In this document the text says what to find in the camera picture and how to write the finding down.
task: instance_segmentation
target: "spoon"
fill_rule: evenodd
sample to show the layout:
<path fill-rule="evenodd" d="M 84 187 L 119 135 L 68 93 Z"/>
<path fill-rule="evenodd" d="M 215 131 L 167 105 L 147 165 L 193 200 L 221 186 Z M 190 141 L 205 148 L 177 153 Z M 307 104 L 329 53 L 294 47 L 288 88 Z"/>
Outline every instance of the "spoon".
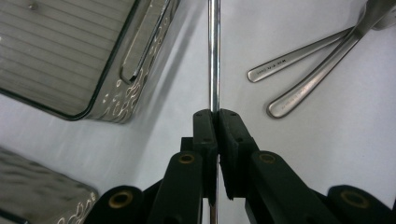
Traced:
<path fill-rule="evenodd" d="M 325 78 L 332 69 L 353 49 L 370 29 L 382 22 L 388 12 L 396 6 L 396 0 L 368 0 L 364 15 L 344 41 L 307 77 L 286 93 L 276 98 L 267 107 L 269 116 L 280 119 L 289 114 Z"/>
<path fill-rule="evenodd" d="M 330 35 L 326 38 L 323 38 L 315 43 L 292 51 L 290 53 L 284 54 L 278 58 L 275 58 L 267 63 L 263 63 L 255 68 L 252 68 L 247 72 L 247 78 L 251 82 L 258 82 L 266 77 L 269 77 L 280 70 L 286 68 L 293 63 L 300 61 L 302 58 L 323 49 L 326 46 L 329 46 L 332 43 L 335 43 L 337 40 L 345 37 L 353 27 L 345 29 L 337 34 Z"/>

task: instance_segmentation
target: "brass insert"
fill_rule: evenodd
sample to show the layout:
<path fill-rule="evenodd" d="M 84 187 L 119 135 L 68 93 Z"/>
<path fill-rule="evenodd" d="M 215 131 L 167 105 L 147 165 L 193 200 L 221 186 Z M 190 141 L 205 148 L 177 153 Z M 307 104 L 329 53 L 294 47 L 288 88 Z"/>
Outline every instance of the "brass insert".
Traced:
<path fill-rule="evenodd" d="M 108 200 L 108 205 L 111 208 L 119 209 L 130 204 L 133 198 L 134 195 L 131 191 L 122 190 L 111 196 L 111 198 Z"/>
<path fill-rule="evenodd" d="M 181 155 L 181 156 L 178 158 L 178 161 L 179 161 L 180 163 L 183 163 L 183 164 L 192 163 L 194 160 L 195 160 L 195 158 L 194 158 L 194 156 L 192 156 L 191 154 L 184 154 L 184 155 Z"/>
<path fill-rule="evenodd" d="M 264 153 L 264 154 L 260 155 L 260 160 L 262 160 L 265 163 L 272 164 L 272 163 L 275 163 L 276 158 L 273 155 L 271 155 L 271 154 Z"/>
<path fill-rule="evenodd" d="M 367 201 L 366 198 L 364 198 L 359 193 L 352 191 L 352 190 L 342 191 L 341 198 L 344 200 L 344 202 L 346 202 L 349 205 L 352 205 L 354 207 L 359 207 L 359 208 L 365 209 L 370 206 L 370 203 L 369 203 L 369 201 Z"/>

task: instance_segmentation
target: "white table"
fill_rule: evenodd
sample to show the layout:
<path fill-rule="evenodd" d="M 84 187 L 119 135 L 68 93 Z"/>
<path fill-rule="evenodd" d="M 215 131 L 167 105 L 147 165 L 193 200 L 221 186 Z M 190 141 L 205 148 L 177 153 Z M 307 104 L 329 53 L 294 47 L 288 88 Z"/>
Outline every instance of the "white table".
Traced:
<path fill-rule="evenodd" d="M 267 79 L 246 71 L 354 25 L 363 0 L 222 1 L 220 106 L 240 114 L 261 150 L 273 151 L 312 189 L 396 196 L 396 26 L 371 31 L 291 114 L 265 106 L 309 73 L 327 48 Z M 145 189 L 163 178 L 192 114 L 208 108 L 207 1 L 183 0 L 130 122 L 64 121 L 0 96 L 0 146 L 99 189 Z M 244 200 L 220 180 L 219 223 L 248 223 Z"/>

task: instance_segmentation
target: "embossed pattern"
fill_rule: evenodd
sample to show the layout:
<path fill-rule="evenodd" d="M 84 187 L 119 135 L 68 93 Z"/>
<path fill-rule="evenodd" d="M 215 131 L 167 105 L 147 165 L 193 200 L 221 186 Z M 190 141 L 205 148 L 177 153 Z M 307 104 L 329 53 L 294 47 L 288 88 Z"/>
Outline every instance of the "embossed pattern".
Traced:
<path fill-rule="evenodd" d="M 96 100 L 94 108 L 87 118 L 125 122 L 132 116 L 140 93 L 148 80 L 151 66 L 160 50 L 179 2 L 179 0 L 169 0 L 167 2 L 167 7 L 164 9 L 165 12 L 161 18 L 160 26 L 155 31 L 156 34 L 152 42 L 148 45 L 148 55 L 145 57 L 135 81 L 129 85 L 120 78 L 117 78 L 116 80 L 111 80 L 114 82 L 113 85 L 105 83 L 104 87 L 101 89 L 102 94 L 100 94 L 100 96 L 103 96 Z"/>
<path fill-rule="evenodd" d="M 0 221 L 11 214 L 29 223 L 78 224 L 97 198 L 91 187 L 2 148 L 0 183 Z"/>

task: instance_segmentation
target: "stainless steel rod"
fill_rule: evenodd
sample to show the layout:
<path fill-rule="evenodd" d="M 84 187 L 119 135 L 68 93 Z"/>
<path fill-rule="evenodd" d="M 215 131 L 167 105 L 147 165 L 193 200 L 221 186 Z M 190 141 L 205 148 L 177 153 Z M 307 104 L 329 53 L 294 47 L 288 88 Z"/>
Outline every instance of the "stainless steel rod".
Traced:
<path fill-rule="evenodd" d="M 220 0 L 209 0 L 209 87 L 210 110 L 214 120 L 220 110 L 219 82 L 220 82 Z M 218 223 L 218 195 L 219 195 L 219 162 L 217 166 L 216 202 L 210 205 L 210 223 Z"/>

